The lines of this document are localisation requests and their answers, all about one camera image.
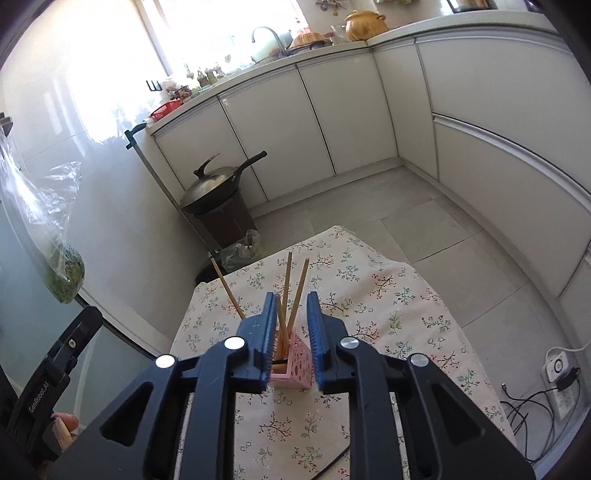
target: white cabinet door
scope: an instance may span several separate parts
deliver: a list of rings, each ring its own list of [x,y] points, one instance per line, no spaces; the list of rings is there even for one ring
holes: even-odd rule
[[[591,340],[591,251],[587,251],[564,293],[560,304],[569,318],[579,347]],[[591,361],[591,348],[586,351]]]
[[[295,67],[246,82],[220,98],[246,154],[268,153],[254,170],[269,200],[334,176]]]
[[[216,153],[220,155],[212,160],[206,172],[219,167],[237,167],[246,160],[217,98],[195,107],[179,119],[180,122],[173,121],[158,131],[156,142],[185,190],[197,180],[193,172]],[[267,201],[250,167],[242,174],[240,190],[249,207]]]
[[[374,52],[394,124],[398,154],[437,178],[433,117],[414,40]]]
[[[542,158],[437,116],[441,183],[494,224],[556,297],[591,238],[589,195]]]
[[[396,143],[370,52],[298,65],[337,174],[395,157]]]
[[[417,44],[435,113],[508,138],[591,191],[591,86],[558,37],[470,30]]]

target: wok handle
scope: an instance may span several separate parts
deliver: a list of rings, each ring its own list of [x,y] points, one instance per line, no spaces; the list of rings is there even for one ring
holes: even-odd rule
[[[204,163],[203,165],[201,165],[197,170],[195,170],[193,172],[194,175],[196,175],[198,178],[202,179],[205,176],[205,167],[207,167],[207,164],[209,162],[211,162],[214,158],[216,158],[219,155],[219,153],[216,153],[213,157],[209,157]]]
[[[240,165],[236,171],[234,172],[235,176],[239,176],[240,174],[242,174],[242,172],[244,171],[245,168],[250,167],[253,163],[258,162],[260,159],[265,158],[267,156],[267,152],[266,151],[262,151],[261,153],[255,155],[252,158],[249,158],[248,160],[246,160],[242,165]]]

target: white countertop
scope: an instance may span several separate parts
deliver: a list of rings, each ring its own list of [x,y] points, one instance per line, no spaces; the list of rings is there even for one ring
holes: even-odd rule
[[[448,28],[468,27],[471,25],[495,25],[506,27],[530,28],[533,30],[545,31],[556,34],[556,29],[552,26],[550,21],[541,14],[523,11],[511,10],[483,10],[475,12],[465,12],[461,14],[446,15],[444,17],[435,17],[416,22],[404,27],[395,28],[386,33],[370,38],[368,41],[349,42],[342,45],[335,45],[333,47],[318,48],[317,50],[307,51],[305,53],[298,53],[291,57],[272,61],[270,63],[255,67],[251,70],[246,70],[243,73],[237,74],[228,80],[222,80],[210,88],[207,92],[189,100],[183,106],[177,108],[172,113],[169,113],[163,119],[149,125],[147,132],[153,135],[172,120],[178,118],[185,112],[197,107],[201,103],[210,98],[219,95],[220,93],[235,87],[243,82],[251,80],[260,75],[278,70],[289,65],[302,62],[304,60],[332,55],[335,53],[358,50],[368,47],[375,47],[382,43],[397,40],[399,38],[417,35],[421,33],[445,30]]]

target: table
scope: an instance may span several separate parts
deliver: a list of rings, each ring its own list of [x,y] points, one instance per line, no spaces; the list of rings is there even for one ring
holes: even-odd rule
[[[289,309],[304,260],[310,259],[300,301],[304,307],[295,321],[295,331],[306,342],[306,295],[316,290],[324,313],[342,319],[350,335],[381,353],[428,355],[515,443],[476,353],[437,293],[412,266],[385,258],[341,226],[227,275],[247,316],[262,310],[266,292],[282,293],[288,251],[293,253]],[[200,284],[171,353],[200,355],[234,334],[239,323],[222,283]],[[262,395],[238,394],[235,422],[236,480],[312,478],[349,443],[347,395],[322,395],[315,384],[307,391],[269,387]],[[404,439],[399,443],[408,478]],[[346,455],[323,479],[346,479],[348,468]]]

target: floor tile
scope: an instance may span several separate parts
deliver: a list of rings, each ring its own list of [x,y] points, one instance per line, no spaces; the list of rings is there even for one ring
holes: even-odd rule
[[[529,278],[511,256],[486,230],[474,235],[474,239],[486,250],[492,259],[499,265],[505,275],[509,277],[516,288],[525,285]]]
[[[570,343],[566,339],[566,335],[562,330],[554,312],[550,309],[550,306],[544,300],[541,293],[533,285],[532,282],[526,283],[520,291],[523,293],[524,298],[527,300],[530,308],[533,310],[535,315],[538,317],[540,324],[554,339],[554,344],[550,346],[563,346],[568,348]]]
[[[379,220],[441,196],[436,188],[405,167],[388,172],[305,200],[314,231],[320,233],[333,225]]]
[[[464,230],[470,235],[474,235],[482,230],[480,224],[468,215],[462,208],[453,203],[447,197],[439,197],[435,200],[437,204],[449,213],[453,219],[464,227]]]
[[[426,202],[382,219],[411,262],[433,255],[470,234],[436,202]]]
[[[441,296],[460,326],[477,319],[516,290],[473,238],[421,260],[414,267]]]
[[[294,205],[257,217],[255,224],[266,255],[315,235],[308,211]]]
[[[408,258],[380,220],[370,220],[357,225],[346,225],[346,227],[386,258],[408,263]]]
[[[530,307],[524,288],[463,328],[501,399],[503,382],[513,397],[533,387],[546,350],[557,341]]]

